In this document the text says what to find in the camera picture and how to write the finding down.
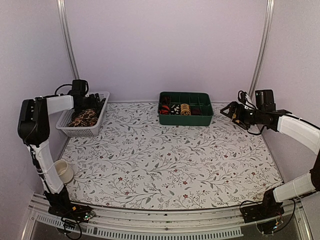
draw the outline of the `green compartment organizer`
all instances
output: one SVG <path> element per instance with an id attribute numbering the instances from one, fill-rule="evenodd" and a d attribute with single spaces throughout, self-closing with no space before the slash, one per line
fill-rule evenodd
<path id="1" fill-rule="evenodd" d="M 161 99 L 163 96 L 170 97 L 170 107 L 177 104 L 189 104 L 191 109 L 200 108 L 201 115 L 185 116 L 160 114 L 160 108 L 162 107 Z M 160 93 L 158 113 L 160 124 L 174 126 L 209 126 L 214 115 L 208 94 L 202 92 L 197 93 L 177 91 L 163 91 Z"/>

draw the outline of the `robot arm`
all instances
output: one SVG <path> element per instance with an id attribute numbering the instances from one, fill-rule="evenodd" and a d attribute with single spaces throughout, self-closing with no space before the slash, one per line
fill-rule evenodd
<path id="1" fill-rule="evenodd" d="M 245 130 L 248 130 L 252 125 L 263 125 L 262 129 L 266 127 L 287 135 L 317 155 L 314 167 L 310 172 L 274 189 L 267 190 L 264 193 L 262 204 L 257 206 L 258 209 L 255 209 L 254 212 L 250 212 L 253 209 L 252 206 L 243 208 L 244 212 L 247 211 L 246 215 L 259 215 L 261 219 L 273 217 L 277 215 L 277 212 L 283 211 L 281 207 L 283 201 L 295 197 L 305 197 L 320 191 L 320 128 L 286 110 L 276 110 L 272 90 L 255 91 L 256 106 L 251 103 L 246 92 L 240 91 L 239 93 L 240 103 L 233 101 L 220 111 L 232 119 L 233 123 Z"/>
<path id="2" fill-rule="evenodd" d="M 64 110 L 82 111 L 95 97 L 88 92 L 85 80 L 74 80 L 68 95 L 51 95 L 26 99 L 22 102 L 18 134 L 28 148 L 32 163 L 41 178 L 44 194 L 50 203 L 49 213 L 83 222 L 94 216 L 89 206 L 72 204 L 67 188 L 60 180 L 49 147 L 49 115 Z"/>

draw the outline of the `table surface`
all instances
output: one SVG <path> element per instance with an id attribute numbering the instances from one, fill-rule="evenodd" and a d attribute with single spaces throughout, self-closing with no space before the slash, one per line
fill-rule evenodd
<path id="1" fill-rule="evenodd" d="M 109 103 L 99 135 L 73 137 L 63 153 L 75 173 L 70 198 L 155 210 L 261 200 L 281 177 L 263 138 L 220 114 L 225 105 L 212 104 L 211 125 L 204 127 L 160 125 L 157 103 Z"/>

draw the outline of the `metal track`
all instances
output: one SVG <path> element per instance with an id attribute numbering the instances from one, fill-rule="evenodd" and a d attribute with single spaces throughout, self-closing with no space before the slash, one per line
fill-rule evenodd
<path id="1" fill-rule="evenodd" d="M 96 216 L 89 223 L 81 224 L 83 234 L 113 240 L 171 240 L 171 237 L 172 240 L 230 239 L 242 236 L 241 227 L 256 224 L 256 222 L 244 223 L 237 206 L 178 211 L 91 207 Z M 62 228 L 60 218 L 50 215 L 48 209 L 49 202 L 45 197 L 34 194 L 28 208 L 30 218 L 24 230 L 23 240 L 30 239 L 35 221 Z M 290 201 L 285 202 L 284 210 L 284 215 L 291 214 L 293 205 Z M 311 235 L 310 230 L 300 202 L 297 203 L 295 215 L 301 239 L 310 240 L 311 238 L 308 238 Z"/>
<path id="2" fill-rule="evenodd" d="M 263 60 L 266 52 L 269 32 L 270 32 L 271 23 L 272 23 L 272 16 L 274 12 L 274 5 L 275 5 L 274 0 L 267 0 L 266 12 L 265 12 L 265 18 L 264 18 L 264 28 L 262 33 L 259 55 L 256 61 L 253 78 L 252 78 L 251 85 L 249 88 L 249 93 L 248 93 L 251 98 L 254 96 L 254 92 L 258 84 L 258 80 L 259 80 L 259 76 L 260 76 L 260 72 L 261 72 L 261 68 L 262 68 L 262 64 L 263 64 Z"/>
<path id="3" fill-rule="evenodd" d="M 79 79 L 80 78 L 79 72 L 78 72 L 78 68 L 77 68 L 77 64 L 76 64 L 74 50 L 72 48 L 71 37 L 70 37 L 70 32 L 69 32 L 69 27 L 68 27 L 68 19 L 67 19 L 65 1 L 64 0 L 57 0 L 57 5 L 58 5 L 59 18 L 60 18 L 60 23 L 61 23 L 61 28 L 62 28 L 62 34 L 64 37 L 65 47 L 66 47 L 66 50 L 68 53 L 71 70 L 72 70 L 74 79 Z"/>

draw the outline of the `floral pattern mat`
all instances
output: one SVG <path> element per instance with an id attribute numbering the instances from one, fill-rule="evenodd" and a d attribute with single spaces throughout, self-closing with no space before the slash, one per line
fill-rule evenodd
<path id="1" fill-rule="evenodd" d="M 63 153 L 75 173 L 70 198 L 154 210 L 260 200 L 281 177 L 263 138 L 220 114 L 225 105 L 213 104 L 203 127 L 160 125 L 156 103 L 109 103 L 99 135 L 71 138 Z"/>

